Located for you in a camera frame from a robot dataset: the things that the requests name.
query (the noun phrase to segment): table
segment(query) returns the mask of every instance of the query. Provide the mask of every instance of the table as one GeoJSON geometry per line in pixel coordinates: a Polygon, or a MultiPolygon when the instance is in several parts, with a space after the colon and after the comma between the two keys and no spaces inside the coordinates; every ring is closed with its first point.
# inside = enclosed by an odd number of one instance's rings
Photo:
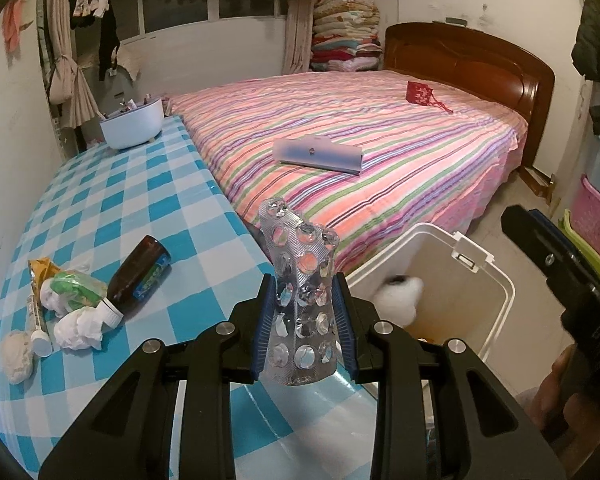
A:
{"type": "MultiPolygon", "coordinates": [[[[222,194],[177,117],[154,142],[122,152],[101,144],[69,160],[36,205],[4,280],[0,341],[26,325],[27,260],[89,262],[108,282],[145,234],[167,247],[171,272],[147,303],[104,335],[102,351],[61,350],[21,384],[0,364],[0,437],[34,478],[75,417],[148,338],[174,344],[226,319],[256,296],[272,266],[222,194]]],[[[54,320],[48,316],[52,336],[54,320]]],[[[172,436],[179,446],[184,388],[172,436]]],[[[346,372],[293,388],[232,384],[238,478],[368,478],[376,403],[346,372]]],[[[178,453],[170,476],[177,478],[178,453]]]]}

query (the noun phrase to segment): striped bedsheet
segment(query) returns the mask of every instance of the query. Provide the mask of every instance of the striped bedsheet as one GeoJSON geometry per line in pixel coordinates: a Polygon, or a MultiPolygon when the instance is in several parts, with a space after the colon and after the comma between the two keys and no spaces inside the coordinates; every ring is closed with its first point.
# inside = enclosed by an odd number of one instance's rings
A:
{"type": "Polygon", "coordinates": [[[416,222],[465,232],[520,164],[526,122],[513,110],[429,84],[453,110],[405,100],[395,72],[303,73],[248,80],[174,98],[200,155],[234,209],[258,224],[258,205],[284,197],[341,238],[351,272],[416,222]],[[274,139],[321,135],[360,146],[360,176],[283,165],[274,139]]]}

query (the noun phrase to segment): red gift bag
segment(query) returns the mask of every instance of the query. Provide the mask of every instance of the red gift bag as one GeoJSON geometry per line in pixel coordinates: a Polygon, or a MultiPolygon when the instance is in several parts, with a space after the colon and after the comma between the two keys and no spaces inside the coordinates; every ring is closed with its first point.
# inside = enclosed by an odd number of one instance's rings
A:
{"type": "Polygon", "coordinates": [[[415,81],[409,81],[407,83],[407,101],[415,105],[421,106],[439,106],[446,113],[452,114],[445,105],[433,97],[433,88],[424,83],[417,83],[415,81]]]}

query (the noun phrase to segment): pill blister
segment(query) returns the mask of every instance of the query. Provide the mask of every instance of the pill blister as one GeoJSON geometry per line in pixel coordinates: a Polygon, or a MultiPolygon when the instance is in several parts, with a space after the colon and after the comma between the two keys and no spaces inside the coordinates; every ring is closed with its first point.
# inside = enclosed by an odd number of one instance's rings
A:
{"type": "Polygon", "coordinates": [[[336,369],[331,305],[333,230],[305,221],[282,198],[263,201],[260,228],[276,272],[276,313],[265,377],[295,386],[320,381],[336,369]]]}

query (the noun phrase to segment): tiled floor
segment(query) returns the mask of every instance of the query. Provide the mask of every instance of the tiled floor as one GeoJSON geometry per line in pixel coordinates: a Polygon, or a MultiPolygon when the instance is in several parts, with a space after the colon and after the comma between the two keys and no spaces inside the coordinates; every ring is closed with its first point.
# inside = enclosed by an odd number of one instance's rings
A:
{"type": "Polygon", "coordinates": [[[468,236],[494,255],[495,265],[516,288],[509,317],[487,358],[491,370],[515,395],[538,386],[571,339],[560,325],[564,309],[547,288],[544,275],[502,233],[500,216],[513,204],[548,211],[544,200],[514,174],[500,187],[485,214],[472,222],[468,236]]]}

